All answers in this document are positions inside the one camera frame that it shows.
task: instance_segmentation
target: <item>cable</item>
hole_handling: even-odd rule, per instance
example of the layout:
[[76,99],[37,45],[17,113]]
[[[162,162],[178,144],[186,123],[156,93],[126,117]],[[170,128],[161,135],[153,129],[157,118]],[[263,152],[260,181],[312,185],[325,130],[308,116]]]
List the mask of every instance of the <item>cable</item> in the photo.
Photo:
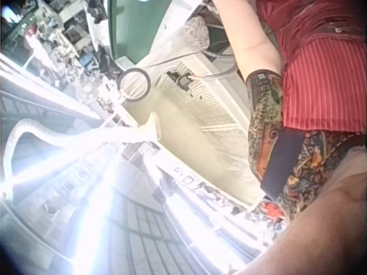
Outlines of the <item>cable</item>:
[[[218,44],[226,43],[226,42],[228,42],[228,40],[221,40],[221,41],[217,41],[217,42],[215,42],[215,43],[213,43],[213,44],[209,45],[209,47],[208,47],[208,48],[213,47],[213,46],[216,46],[216,45],[218,45]],[[163,64],[166,64],[166,63],[168,63],[168,62],[172,62],[172,61],[175,61],[175,60],[178,60],[178,59],[181,59],[181,58],[187,57],[187,56],[193,56],[193,55],[195,55],[195,54],[199,54],[199,53],[202,53],[202,52],[203,52],[203,53],[206,53],[206,54],[208,54],[208,53],[209,53],[208,55],[211,55],[211,54],[212,54],[212,56],[215,56],[215,57],[226,57],[226,58],[228,58],[229,56],[233,56],[233,54],[221,54],[221,53],[213,53],[213,52],[211,52],[210,50],[200,50],[200,51],[198,51],[198,52],[186,53],[186,54],[183,54],[183,55],[181,55],[181,56],[173,57],[173,58],[170,58],[170,59],[164,60],[164,61],[159,62],[159,63],[156,63],[156,64],[152,64],[152,65],[149,65],[149,66],[145,66],[145,67],[143,67],[143,69],[147,69],[147,68],[152,68],[152,67],[155,67],[155,66],[163,65]]]
[[215,52],[211,52],[210,50],[203,50],[202,53],[206,54],[207,56],[218,57],[218,58],[233,58],[233,56],[235,56],[233,53],[215,53]]
[[216,24],[206,24],[208,27],[224,30],[224,27]]
[[26,132],[32,133],[41,140],[54,146],[81,152],[82,150],[95,148],[104,142],[136,143],[146,140],[154,141],[160,136],[160,126],[158,116],[152,113],[147,123],[139,128],[122,126],[114,128],[95,128],[77,135],[65,135],[63,133],[54,132],[35,120],[22,119],[11,130],[3,155],[5,186],[2,189],[6,194],[6,198],[9,200],[13,199],[14,184],[11,159],[18,140]]
[[203,80],[203,81],[214,81],[214,80],[222,79],[231,73],[237,72],[238,68],[239,67],[237,66],[237,63],[235,63],[228,70],[225,70],[224,72],[221,72],[221,73],[210,74],[207,76],[188,76],[188,78],[195,79],[195,80]]

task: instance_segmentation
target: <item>flexible hose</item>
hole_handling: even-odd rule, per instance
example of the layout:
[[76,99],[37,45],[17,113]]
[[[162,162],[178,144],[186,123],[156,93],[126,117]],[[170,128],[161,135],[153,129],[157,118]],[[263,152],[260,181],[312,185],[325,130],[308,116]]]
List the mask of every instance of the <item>flexible hose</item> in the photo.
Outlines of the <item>flexible hose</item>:
[[156,140],[156,127],[159,128],[157,119],[158,118],[153,115],[152,118],[148,120],[147,124],[139,128],[95,128],[78,135],[57,133],[35,120],[22,119],[11,130],[6,142],[3,155],[5,182],[12,187],[13,170],[11,167],[11,159],[19,138],[26,132],[36,135],[38,138],[51,145],[81,151],[86,148],[95,148],[104,142],[138,143],[146,140]]
[[237,63],[235,63],[228,70],[225,70],[224,72],[221,72],[221,73],[210,74],[208,76],[188,76],[188,78],[195,79],[195,80],[202,80],[202,81],[214,81],[214,80],[225,78],[229,74],[237,72],[238,68],[239,67],[237,66]]

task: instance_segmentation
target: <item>black ring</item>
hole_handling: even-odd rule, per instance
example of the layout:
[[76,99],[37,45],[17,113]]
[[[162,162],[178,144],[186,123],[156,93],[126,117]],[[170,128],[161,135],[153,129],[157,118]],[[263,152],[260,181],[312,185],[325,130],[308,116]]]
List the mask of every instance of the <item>black ring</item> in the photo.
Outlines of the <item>black ring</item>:
[[151,80],[150,80],[150,77],[149,75],[147,74],[147,72],[141,68],[130,68],[130,69],[127,69],[125,72],[123,72],[121,74],[121,76],[118,78],[117,80],[117,84],[118,84],[118,89],[120,90],[121,89],[121,82],[123,80],[124,77],[126,77],[129,73],[132,73],[132,72],[138,72],[138,73],[141,73],[142,75],[144,75],[145,79],[147,80],[147,89],[146,91],[144,92],[143,95],[135,98],[135,99],[129,99],[128,97],[126,97],[126,101],[128,102],[137,102],[137,101],[140,101],[142,100],[144,97],[146,97],[150,91],[150,88],[151,88]]

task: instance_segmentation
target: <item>strap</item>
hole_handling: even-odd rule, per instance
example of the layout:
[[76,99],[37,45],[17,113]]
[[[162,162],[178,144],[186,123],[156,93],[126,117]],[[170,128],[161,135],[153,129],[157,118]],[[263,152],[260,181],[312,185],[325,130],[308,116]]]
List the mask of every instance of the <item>strap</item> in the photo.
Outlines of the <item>strap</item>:
[[273,201],[283,191],[302,149],[305,131],[284,128],[276,140],[261,180],[261,189]]

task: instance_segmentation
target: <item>black cable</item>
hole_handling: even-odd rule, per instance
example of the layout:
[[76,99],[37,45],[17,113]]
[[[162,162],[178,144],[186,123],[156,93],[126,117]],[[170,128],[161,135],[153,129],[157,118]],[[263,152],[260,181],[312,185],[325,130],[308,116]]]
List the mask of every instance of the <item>black cable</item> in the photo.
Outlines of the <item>black cable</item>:
[[[215,43],[213,43],[213,44],[209,45],[209,47],[208,47],[208,48],[213,47],[213,46],[218,45],[218,44],[226,43],[226,42],[228,42],[228,40],[221,40],[221,41],[217,41],[217,42],[215,42]],[[210,54],[215,54],[215,55],[217,55],[217,57],[218,57],[218,56],[224,56],[224,57],[233,56],[233,54],[220,54],[220,53],[213,53],[213,52],[211,52],[210,50],[204,50],[204,51],[203,51],[203,50],[200,50],[200,51],[198,51],[198,52],[194,52],[194,53],[186,53],[186,54],[183,54],[183,55],[181,55],[181,56],[173,57],[173,58],[170,58],[170,59],[168,59],[168,60],[164,60],[164,61],[162,61],[162,62],[159,62],[159,63],[156,63],[156,64],[152,64],[152,65],[149,65],[149,66],[143,67],[143,69],[147,69],[147,68],[152,68],[152,67],[155,67],[155,66],[163,65],[163,64],[166,64],[166,63],[168,63],[168,62],[171,62],[171,61],[174,61],[174,60],[177,60],[177,59],[181,59],[181,58],[184,58],[184,57],[187,57],[187,56],[192,56],[192,55],[194,55],[194,54],[198,54],[198,53],[201,53],[201,52],[203,52],[203,53],[205,53],[205,52],[209,52]]]

